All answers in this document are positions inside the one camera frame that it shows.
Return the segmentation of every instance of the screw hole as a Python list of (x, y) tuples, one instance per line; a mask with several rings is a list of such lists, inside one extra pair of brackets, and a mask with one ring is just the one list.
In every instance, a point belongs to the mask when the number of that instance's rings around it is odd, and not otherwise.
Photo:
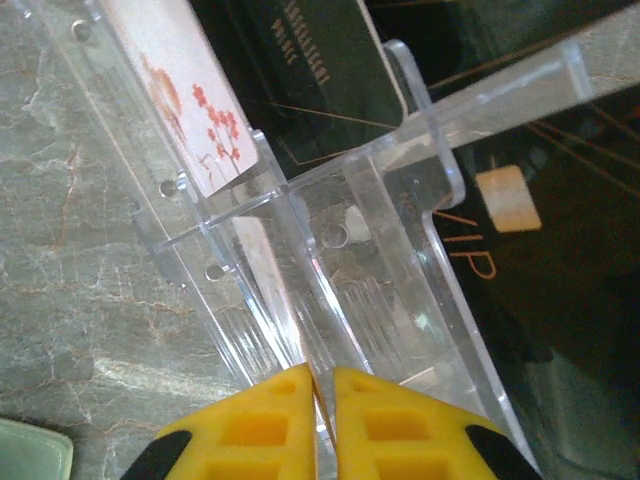
[(204, 272), (204, 276), (210, 282), (217, 282), (222, 277), (224, 277), (224, 270), (218, 265), (210, 265)]
[(331, 225), (322, 234), (322, 244), (327, 248), (342, 248), (349, 242), (349, 232), (344, 225)]
[(71, 24), (71, 38), (76, 42), (86, 42), (91, 38), (91, 26), (84, 20), (76, 20)]
[(176, 193), (178, 193), (178, 186), (176, 182), (173, 180), (164, 180), (160, 183), (160, 195), (165, 198), (173, 197)]

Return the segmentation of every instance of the dark green card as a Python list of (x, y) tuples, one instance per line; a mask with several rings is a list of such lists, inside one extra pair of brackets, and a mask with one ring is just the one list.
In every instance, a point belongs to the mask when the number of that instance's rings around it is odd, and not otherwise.
[(293, 178), (406, 114), (358, 0), (191, 0), (254, 128)]

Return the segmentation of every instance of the floral card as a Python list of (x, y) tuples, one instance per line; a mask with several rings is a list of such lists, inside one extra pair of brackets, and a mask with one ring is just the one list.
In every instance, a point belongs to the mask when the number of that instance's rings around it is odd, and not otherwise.
[(185, 0), (102, 0), (204, 197), (258, 161), (250, 126)]

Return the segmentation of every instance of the clear acrylic card holder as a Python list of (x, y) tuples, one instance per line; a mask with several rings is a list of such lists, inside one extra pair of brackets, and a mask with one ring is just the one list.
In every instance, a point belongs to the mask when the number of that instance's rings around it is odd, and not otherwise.
[[(464, 198), (451, 143), (549, 113), (525, 105), (550, 85), (557, 109), (592, 95), (575, 43), (433, 106), (410, 52), (389, 42), (386, 53), (415, 106), (397, 130), (291, 182), (256, 131), (258, 164), (204, 198), (100, 6), (16, 6), (66, 64), (102, 132), (105, 158), (139, 207), (133, 222), (141, 240), (162, 275), (191, 296), (241, 386), (308, 361), (331, 403), (331, 369), (359, 368), (489, 417), (533, 461), (431, 216)], [(419, 198), (406, 193), (406, 182), (420, 186)], [(399, 212), (415, 217), (412, 232)], [(320, 419), (318, 432), (321, 476), (331, 478)]]

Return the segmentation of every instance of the marble countertop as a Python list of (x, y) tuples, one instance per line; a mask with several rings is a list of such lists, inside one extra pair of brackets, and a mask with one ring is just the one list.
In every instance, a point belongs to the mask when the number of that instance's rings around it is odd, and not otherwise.
[[(12, 8), (0, 1), (0, 415), (69, 435), (73, 478), (116, 479), (161, 426), (237, 385)], [(594, 82), (637, 75), (639, 12), (591, 39)]]

